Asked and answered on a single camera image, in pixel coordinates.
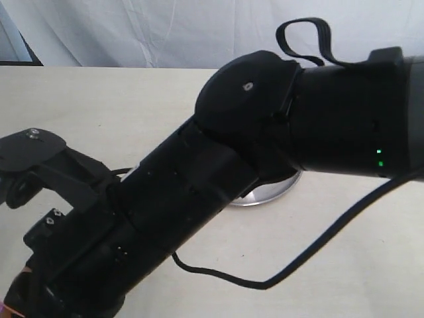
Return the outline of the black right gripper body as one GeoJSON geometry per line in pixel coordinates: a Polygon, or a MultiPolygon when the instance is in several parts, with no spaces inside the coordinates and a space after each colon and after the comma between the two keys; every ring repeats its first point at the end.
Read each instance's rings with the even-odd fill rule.
{"type": "Polygon", "coordinates": [[[32,269],[26,317],[115,317],[123,296],[102,300],[93,274],[77,275],[90,250],[112,229],[121,204],[118,185],[108,185],[97,202],[67,215],[50,211],[24,237],[32,250],[26,265],[32,269]]]}

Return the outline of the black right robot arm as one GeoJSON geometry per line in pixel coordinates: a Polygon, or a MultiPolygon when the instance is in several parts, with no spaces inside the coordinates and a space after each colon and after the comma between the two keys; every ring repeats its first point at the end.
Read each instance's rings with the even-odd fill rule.
{"type": "Polygon", "coordinates": [[[125,296],[253,189],[300,171],[423,179],[423,59],[397,48],[303,69],[258,51],[217,71],[195,112],[132,169],[108,169],[58,135],[1,139],[1,202],[43,189],[72,209],[25,235],[32,256],[4,303],[13,317],[114,317],[125,296]]]}

